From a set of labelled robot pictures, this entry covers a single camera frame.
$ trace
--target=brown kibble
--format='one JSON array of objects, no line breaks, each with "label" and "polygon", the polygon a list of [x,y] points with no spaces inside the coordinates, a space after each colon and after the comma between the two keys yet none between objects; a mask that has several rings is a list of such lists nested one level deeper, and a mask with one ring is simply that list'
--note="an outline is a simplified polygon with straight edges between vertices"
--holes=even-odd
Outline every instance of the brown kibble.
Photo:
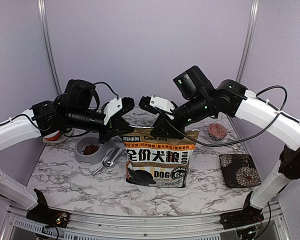
[{"label": "brown kibble", "polygon": [[87,145],[84,150],[82,150],[83,155],[91,155],[94,154],[96,151],[98,151],[99,147],[97,145],[93,145],[92,143],[90,145]]}]

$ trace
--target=robotic arm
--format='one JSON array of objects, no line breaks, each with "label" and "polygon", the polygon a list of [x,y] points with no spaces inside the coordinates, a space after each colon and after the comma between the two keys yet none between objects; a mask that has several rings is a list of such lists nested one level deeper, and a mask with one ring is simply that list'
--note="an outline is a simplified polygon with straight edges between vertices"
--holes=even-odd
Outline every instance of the robotic arm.
[{"label": "robotic arm", "polygon": [[[95,109],[89,109],[92,98],[97,105]],[[106,103],[101,112],[97,112],[99,105],[95,85],[83,80],[70,80],[65,93],[59,95],[55,101],[38,103],[0,123],[0,151],[28,139],[54,136],[59,132],[66,133],[69,128],[98,132],[101,144],[112,137],[134,130],[122,118],[134,108],[132,98],[121,99],[117,96]],[[28,219],[58,227],[67,226],[67,212],[50,209],[42,192],[20,184],[1,169],[0,195],[27,209]]]},{"label": "robotic arm", "polygon": [[263,129],[277,117],[267,131],[285,144],[279,161],[262,184],[247,196],[243,209],[222,214],[220,223],[224,229],[230,229],[256,223],[258,218],[264,220],[262,209],[267,203],[289,182],[300,178],[300,121],[261,101],[254,92],[233,80],[224,80],[215,89],[197,66],[173,81],[188,102],[177,106],[157,96],[140,100],[142,109],[153,114],[160,113],[153,124],[151,135],[154,137],[182,139],[186,126],[207,117],[217,118],[219,112]]}]

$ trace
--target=red bowl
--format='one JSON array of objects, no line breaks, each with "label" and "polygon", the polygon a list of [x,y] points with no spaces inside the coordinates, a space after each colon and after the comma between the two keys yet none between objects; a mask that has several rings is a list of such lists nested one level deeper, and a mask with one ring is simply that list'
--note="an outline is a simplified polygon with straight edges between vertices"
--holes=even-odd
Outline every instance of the red bowl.
[{"label": "red bowl", "polygon": [[228,130],[219,123],[211,123],[208,126],[208,134],[213,140],[220,141],[228,135]]}]

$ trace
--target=pet food package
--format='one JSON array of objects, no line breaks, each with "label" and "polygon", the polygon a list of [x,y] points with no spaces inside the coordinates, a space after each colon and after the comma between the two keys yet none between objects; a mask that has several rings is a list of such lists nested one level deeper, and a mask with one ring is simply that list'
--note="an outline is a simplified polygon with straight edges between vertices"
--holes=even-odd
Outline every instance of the pet food package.
[{"label": "pet food package", "polygon": [[[153,137],[152,128],[136,128],[122,135],[127,153],[126,181],[131,184],[184,188],[196,143],[184,138]],[[198,138],[198,131],[186,134]]]}]

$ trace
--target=marble table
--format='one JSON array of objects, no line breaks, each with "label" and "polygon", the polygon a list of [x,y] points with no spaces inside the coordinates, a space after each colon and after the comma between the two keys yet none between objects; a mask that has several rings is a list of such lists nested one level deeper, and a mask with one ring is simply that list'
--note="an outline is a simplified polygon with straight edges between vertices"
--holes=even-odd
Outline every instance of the marble table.
[{"label": "marble table", "polygon": [[[132,125],[151,126],[156,116],[135,108],[124,118]],[[210,123],[221,123],[228,129],[222,142],[237,140],[224,114],[218,119],[206,118],[188,127],[200,130],[199,141],[216,143],[207,133]],[[114,168],[91,174],[101,163],[79,164],[74,148],[77,138],[60,144],[47,144],[29,180],[29,186],[41,190],[50,207],[67,211],[111,216],[186,216],[216,213],[242,208],[252,188],[232,189],[224,183],[220,154],[245,154],[242,145],[205,147],[196,145],[189,164],[185,188],[157,188],[126,182],[124,154]],[[123,146],[119,138],[115,146]]]}]

